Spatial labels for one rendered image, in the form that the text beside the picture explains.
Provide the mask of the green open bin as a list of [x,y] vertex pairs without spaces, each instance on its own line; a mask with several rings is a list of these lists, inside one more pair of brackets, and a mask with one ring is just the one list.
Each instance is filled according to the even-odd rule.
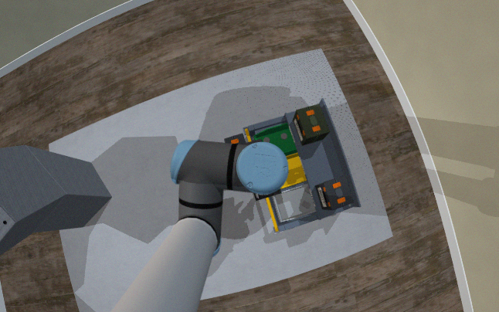
[[[287,139],[283,140],[281,138],[281,134],[286,133],[287,134]],[[261,139],[263,142],[263,139],[265,137],[268,137],[270,139],[271,144],[275,144],[277,147],[279,147],[284,154],[290,155],[297,153],[297,149],[294,143],[294,139],[292,138],[290,129],[288,127],[288,124],[281,124],[275,127],[270,127],[267,128],[264,131],[259,132],[258,134],[255,134],[255,140]]]

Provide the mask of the yellow bin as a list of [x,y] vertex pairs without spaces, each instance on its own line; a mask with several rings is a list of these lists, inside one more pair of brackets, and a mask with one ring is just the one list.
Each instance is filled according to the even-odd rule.
[[287,180],[282,188],[289,187],[291,186],[291,184],[296,185],[307,180],[298,153],[287,155],[286,157],[288,161],[289,172]]

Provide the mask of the grey open bin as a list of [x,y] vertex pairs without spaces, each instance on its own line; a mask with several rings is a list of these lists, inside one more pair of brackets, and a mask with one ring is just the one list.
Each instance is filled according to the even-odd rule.
[[[307,186],[308,184],[302,185],[273,196],[277,215],[281,222],[316,212],[311,195],[305,192]],[[309,209],[303,207],[301,205],[303,201],[311,203],[311,207]]]

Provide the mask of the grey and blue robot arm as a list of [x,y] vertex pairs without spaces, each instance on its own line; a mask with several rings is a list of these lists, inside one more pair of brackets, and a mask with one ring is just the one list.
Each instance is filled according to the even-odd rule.
[[223,189],[268,195],[284,185],[289,167],[285,154],[261,139],[184,140],[170,172],[179,184],[178,221],[111,312],[197,312],[222,242]]

